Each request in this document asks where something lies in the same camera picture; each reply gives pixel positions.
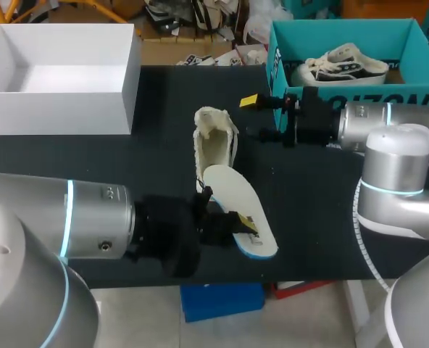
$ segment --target insole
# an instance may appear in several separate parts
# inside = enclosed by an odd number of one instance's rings
[[[209,139],[202,137],[201,148],[207,167],[210,165],[229,165],[228,134],[214,129],[209,132]]]
[[[204,172],[204,183],[213,190],[213,198],[225,212],[236,211],[250,220],[258,237],[235,233],[239,249],[248,257],[268,259],[278,251],[278,245],[267,222],[265,211],[250,183],[227,165],[212,165]]]

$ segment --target white box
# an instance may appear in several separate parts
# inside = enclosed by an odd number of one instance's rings
[[[0,135],[130,134],[132,24],[0,25]]]

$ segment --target black table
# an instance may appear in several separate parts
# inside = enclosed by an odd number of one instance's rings
[[[156,260],[70,260],[70,266],[91,288],[372,278],[351,219],[363,158],[246,138],[246,126],[273,126],[270,111],[238,108],[242,97],[257,92],[268,93],[264,67],[143,67],[132,136],[0,136],[0,172],[121,183],[136,199],[190,197],[193,114],[203,106],[226,109],[241,132],[235,169],[262,201],[277,255],[250,260],[236,248],[206,246],[195,276],[182,280],[165,276]],[[363,239],[384,278],[399,277],[429,254],[427,241],[370,231]]]

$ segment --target white shoe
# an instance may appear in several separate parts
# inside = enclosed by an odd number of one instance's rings
[[[233,166],[237,153],[238,129],[226,110],[202,107],[195,113],[196,130],[193,132],[197,191],[199,181],[210,165]]]
[[[310,58],[292,74],[293,86],[355,86],[385,83],[388,64],[369,58],[346,43],[318,59]]]

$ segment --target cable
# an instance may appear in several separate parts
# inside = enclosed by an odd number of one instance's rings
[[[354,191],[354,198],[353,198],[353,228],[354,228],[354,235],[357,238],[359,250],[361,250],[361,254],[364,257],[367,266],[369,267],[370,271],[374,275],[375,280],[379,282],[379,284],[384,288],[385,291],[390,291],[390,286],[387,285],[386,281],[382,279],[379,272],[377,271],[377,268],[372,263],[371,257],[369,256],[369,253],[366,250],[365,243],[362,240],[361,236],[361,230],[359,229],[359,220],[358,220],[358,199],[359,199],[359,188],[361,187],[361,179],[358,181],[358,185],[356,190]]]

